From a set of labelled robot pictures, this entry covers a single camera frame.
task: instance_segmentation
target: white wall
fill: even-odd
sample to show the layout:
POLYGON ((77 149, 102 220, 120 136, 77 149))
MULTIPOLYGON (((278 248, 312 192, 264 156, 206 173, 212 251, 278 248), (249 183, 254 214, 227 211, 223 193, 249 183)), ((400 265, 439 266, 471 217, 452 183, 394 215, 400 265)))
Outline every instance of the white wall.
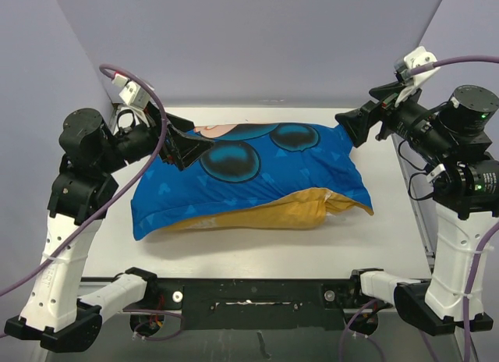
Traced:
POLYGON ((344 108, 391 81, 394 61, 417 46, 440 1, 58 3, 94 64, 146 77, 170 106, 344 108))
MULTIPOLYGON (((73 110, 111 109, 93 66, 55 0, 0 0, 0 287, 36 267, 46 207, 73 110)), ((0 324, 17 315, 31 284, 0 300, 0 324)), ((28 360, 33 345, 0 339, 0 360, 28 360)))
MULTIPOLYGON (((438 59, 458 55, 499 55, 499 0, 444 0, 437 10, 422 44, 438 59)), ((435 106, 448 99, 451 92, 465 83, 483 86, 499 95, 499 65, 470 63, 444 67, 423 87, 421 103, 435 106)), ((491 153, 499 158, 499 112, 486 128, 492 141, 491 153)), ((435 224, 431 224, 435 236, 435 224)), ((499 246, 499 236, 493 240, 499 246)), ((483 300, 486 312, 495 319, 492 332, 473 336, 480 360, 497 360, 499 339, 499 256, 491 253, 487 261, 483 300)))

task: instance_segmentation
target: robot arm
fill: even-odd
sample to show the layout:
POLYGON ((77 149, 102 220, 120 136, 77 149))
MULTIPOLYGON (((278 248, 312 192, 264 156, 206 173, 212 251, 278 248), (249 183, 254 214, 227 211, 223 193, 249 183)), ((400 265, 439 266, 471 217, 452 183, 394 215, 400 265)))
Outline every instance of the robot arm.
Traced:
MULTIPOLYGON (((48 202, 44 269, 36 277, 20 316, 5 325, 7 335, 40 340, 43 348, 58 353, 86 350, 112 315, 131 303, 146 303, 148 297, 154 297, 156 275, 131 268, 103 289, 77 298, 90 245, 105 214, 69 244, 68 237, 111 200, 118 189, 111 174, 150 155, 161 133, 159 110, 144 90, 118 74, 114 81, 124 87, 120 96, 139 123, 112 134, 101 114, 91 108, 77 110, 66 118, 59 137, 65 154, 48 202)), ((167 127, 159 156, 183 170, 213 142, 184 134, 193 129, 193 124, 168 117, 172 124, 167 127)))
POLYGON ((470 266, 485 232, 499 216, 499 162, 487 152, 491 145, 483 128, 499 107, 499 98, 483 87, 464 85, 450 99, 427 110, 417 103, 419 87, 437 69, 407 77, 411 69, 435 60, 421 47, 395 64, 398 82, 376 87, 360 109, 339 114, 338 122, 358 147, 371 127, 381 122, 377 140, 391 134, 409 142, 426 162, 425 173, 437 202, 438 243, 431 281, 397 278, 377 269, 358 271, 366 296, 394 304, 409 324, 429 333, 452 333, 463 326, 463 301, 469 300, 472 331, 492 328, 483 313, 481 259, 472 291, 466 292, 470 266))

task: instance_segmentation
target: pillow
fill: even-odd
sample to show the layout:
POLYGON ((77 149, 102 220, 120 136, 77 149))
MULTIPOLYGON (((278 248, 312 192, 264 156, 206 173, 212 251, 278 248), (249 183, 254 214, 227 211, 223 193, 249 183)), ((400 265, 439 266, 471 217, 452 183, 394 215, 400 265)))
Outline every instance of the pillow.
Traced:
POLYGON ((355 206, 373 214, 341 126, 232 124, 191 134, 215 145, 182 172, 156 158, 132 199, 135 240, 164 227, 308 229, 355 206))

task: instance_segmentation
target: yellow pillow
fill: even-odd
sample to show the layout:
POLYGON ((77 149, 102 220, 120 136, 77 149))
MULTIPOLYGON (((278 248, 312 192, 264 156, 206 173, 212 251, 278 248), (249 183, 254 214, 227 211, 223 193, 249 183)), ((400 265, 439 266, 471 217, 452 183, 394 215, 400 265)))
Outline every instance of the yellow pillow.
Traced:
POLYGON ((279 200, 238 211, 199 216, 177 222, 168 231, 246 227, 257 229, 312 229, 324 223, 326 214, 339 214, 354 206, 369 215, 373 210, 326 188, 310 188, 279 200))

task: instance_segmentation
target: screw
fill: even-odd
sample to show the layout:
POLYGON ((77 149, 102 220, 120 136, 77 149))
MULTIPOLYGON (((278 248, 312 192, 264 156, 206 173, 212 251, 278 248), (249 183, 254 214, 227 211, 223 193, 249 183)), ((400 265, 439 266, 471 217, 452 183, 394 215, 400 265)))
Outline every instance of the screw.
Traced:
POLYGON ((182 294, 182 292, 179 292, 177 290, 176 292, 173 293, 173 296, 172 296, 173 302, 181 303, 183 298, 184 298, 184 295, 182 294))
POLYGON ((324 294, 324 298, 326 299, 327 302, 332 302, 334 301, 334 298, 335 298, 335 294, 332 290, 328 290, 326 291, 326 293, 324 294))

